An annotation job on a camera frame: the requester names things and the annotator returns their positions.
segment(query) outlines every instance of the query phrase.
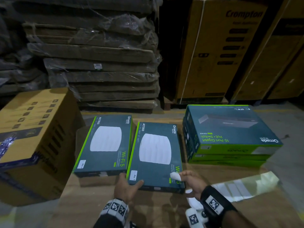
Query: wristband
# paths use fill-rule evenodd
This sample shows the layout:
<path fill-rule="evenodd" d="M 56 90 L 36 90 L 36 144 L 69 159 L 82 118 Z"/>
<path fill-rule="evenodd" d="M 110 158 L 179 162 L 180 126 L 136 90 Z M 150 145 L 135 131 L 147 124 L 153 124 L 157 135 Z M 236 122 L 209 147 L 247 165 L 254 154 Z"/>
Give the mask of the wristband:
<path fill-rule="evenodd" d="M 207 186 L 201 194 L 201 204 L 204 207 L 205 214 L 210 220 L 217 220 L 222 224 L 224 214 L 227 211 L 234 210 L 235 207 L 220 192 L 212 186 Z"/>
<path fill-rule="evenodd" d="M 110 214 L 116 217 L 124 226 L 128 218 L 129 206 L 120 199 L 113 199 L 107 202 L 99 216 L 103 214 Z"/>

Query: left hand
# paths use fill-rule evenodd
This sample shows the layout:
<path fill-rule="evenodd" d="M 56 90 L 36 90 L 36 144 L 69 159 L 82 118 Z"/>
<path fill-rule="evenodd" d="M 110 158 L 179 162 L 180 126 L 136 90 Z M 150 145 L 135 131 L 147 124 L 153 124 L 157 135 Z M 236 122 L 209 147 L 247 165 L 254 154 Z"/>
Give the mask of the left hand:
<path fill-rule="evenodd" d="M 118 182 L 114 189 L 114 198 L 122 199 L 126 204 L 129 204 L 137 190 L 143 186 L 144 181 L 140 180 L 135 185 L 129 185 L 125 173 L 120 173 Z"/>

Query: crompton logo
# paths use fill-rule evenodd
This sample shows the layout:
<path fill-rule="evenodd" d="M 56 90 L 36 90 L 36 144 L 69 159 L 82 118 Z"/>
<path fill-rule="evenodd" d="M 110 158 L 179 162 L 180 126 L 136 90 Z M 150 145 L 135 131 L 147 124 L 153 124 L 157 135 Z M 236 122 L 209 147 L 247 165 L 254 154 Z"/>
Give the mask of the crompton logo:
<path fill-rule="evenodd" d="M 256 11 L 251 11 L 251 12 L 238 12 L 238 11 L 232 11 L 228 10 L 226 13 L 226 17 L 228 18 L 260 18 L 263 15 L 263 12 L 256 12 Z"/>
<path fill-rule="evenodd" d="M 262 142 L 279 142 L 276 139 L 261 139 Z"/>

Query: hand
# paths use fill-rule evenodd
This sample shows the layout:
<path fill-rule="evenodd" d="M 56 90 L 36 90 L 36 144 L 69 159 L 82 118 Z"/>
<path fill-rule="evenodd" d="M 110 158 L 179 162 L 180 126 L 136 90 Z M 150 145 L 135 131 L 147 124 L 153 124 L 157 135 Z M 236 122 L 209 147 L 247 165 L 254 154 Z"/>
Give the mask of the hand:
<path fill-rule="evenodd" d="M 114 189 L 114 198 L 123 200 L 126 204 L 132 201 L 137 190 L 143 186 L 143 180 L 131 186 L 126 180 L 126 174 L 120 173 L 118 182 Z"/>
<path fill-rule="evenodd" d="M 208 185 L 200 176 L 193 171 L 183 171 L 179 173 L 181 180 L 186 182 L 191 188 L 192 192 L 186 194 L 187 198 L 196 198 L 198 201 L 201 199 L 203 190 Z"/>

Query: sleeve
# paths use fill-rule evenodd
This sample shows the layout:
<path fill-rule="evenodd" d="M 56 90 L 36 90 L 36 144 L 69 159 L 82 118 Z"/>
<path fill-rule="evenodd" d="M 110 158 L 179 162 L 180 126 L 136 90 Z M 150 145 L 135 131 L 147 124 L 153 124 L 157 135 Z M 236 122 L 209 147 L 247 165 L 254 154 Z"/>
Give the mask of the sleeve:
<path fill-rule="evenodd" d="M 110 214 L 101 215 L 93 228 L 123 228 L 121 221 Z"/>

